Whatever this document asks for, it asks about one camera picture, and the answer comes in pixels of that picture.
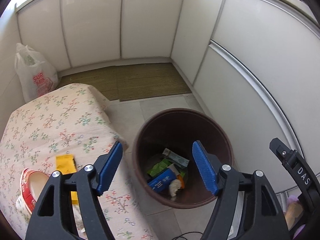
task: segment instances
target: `white plastic bag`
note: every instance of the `white plastic bag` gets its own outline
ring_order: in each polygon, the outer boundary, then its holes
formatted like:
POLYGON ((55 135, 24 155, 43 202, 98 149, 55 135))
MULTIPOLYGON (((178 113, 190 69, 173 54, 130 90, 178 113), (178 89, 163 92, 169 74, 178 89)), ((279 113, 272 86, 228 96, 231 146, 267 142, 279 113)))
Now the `white plastic bag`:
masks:
POLYGON ((59 83, 56 69, 44 56, 21 43, 17 43, 14 69, 26 103, 53 91, 59 83))

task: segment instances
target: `brown woven rug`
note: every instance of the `brown woven rug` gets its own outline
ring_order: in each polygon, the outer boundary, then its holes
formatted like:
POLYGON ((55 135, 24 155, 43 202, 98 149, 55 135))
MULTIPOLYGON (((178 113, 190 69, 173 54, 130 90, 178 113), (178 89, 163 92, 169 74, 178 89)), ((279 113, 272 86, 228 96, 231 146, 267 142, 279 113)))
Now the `brown woven rug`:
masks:
POLYGON ((109 100, 120 101, 191 93, 171 63, 110 66, 62 77, 58 88, 83 83, 109 100))

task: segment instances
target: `silver screw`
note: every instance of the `silver screw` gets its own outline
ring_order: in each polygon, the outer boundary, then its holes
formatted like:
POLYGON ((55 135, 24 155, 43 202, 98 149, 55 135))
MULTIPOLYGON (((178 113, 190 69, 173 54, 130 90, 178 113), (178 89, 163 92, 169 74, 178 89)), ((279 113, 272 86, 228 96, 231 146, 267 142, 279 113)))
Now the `silver screw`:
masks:
POLYGON ((257 176, 262 177, 263 176, 263 172, 262 171, 256 171, 257 176))
POLYGON ((84 167, 85 171, 92 171, 93 170, 93 166, 91 164, 87 165, 84 167))
POLYGON ((60 175, 60 171, 54 171, 52 173, 52 177, 54 177, 54 178, 58 177, 59 175, 60 175))
POLYGON ((223 169, 224 171, 230 171, 230 170, 231 170, 231 167, 230 167, 228 164, 224 164, 224 165, 222 165, 222 169, 223 169))

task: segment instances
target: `red and white paper bowl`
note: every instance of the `red and white paper bowl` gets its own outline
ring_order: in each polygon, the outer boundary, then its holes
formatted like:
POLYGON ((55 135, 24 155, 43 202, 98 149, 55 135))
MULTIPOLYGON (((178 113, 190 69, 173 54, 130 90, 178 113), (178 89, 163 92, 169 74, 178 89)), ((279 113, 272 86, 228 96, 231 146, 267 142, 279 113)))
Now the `red and white paper bowl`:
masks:
POLYGON ((42 171, 24 169, 20 178, 20 196, 16 201, 17 210, 26 216, 30 216, 35 208, 44 185, 49 179, 42 171))

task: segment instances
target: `trash can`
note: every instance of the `trash can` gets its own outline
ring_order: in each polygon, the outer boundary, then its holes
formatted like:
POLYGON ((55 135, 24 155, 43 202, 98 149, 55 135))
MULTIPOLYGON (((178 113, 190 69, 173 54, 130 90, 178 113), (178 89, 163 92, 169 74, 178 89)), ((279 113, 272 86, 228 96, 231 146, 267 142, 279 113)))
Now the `trash can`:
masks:
POLYGON ((140 128, 133 144, 133 168, 147 193, 160 203, 178 209, 203 206, 216 197, 203 183, 192 157, 192 144, 200 140, 209 154, 215 154, 221 163, 233 165, 232 147, 222 128, 206 115, 184 108, 161 111, 140 128), (166 192, 156 193, 147 184, 147 171, 160 161, 168 148, 190 160, 185 188, 173 199, 166 192))

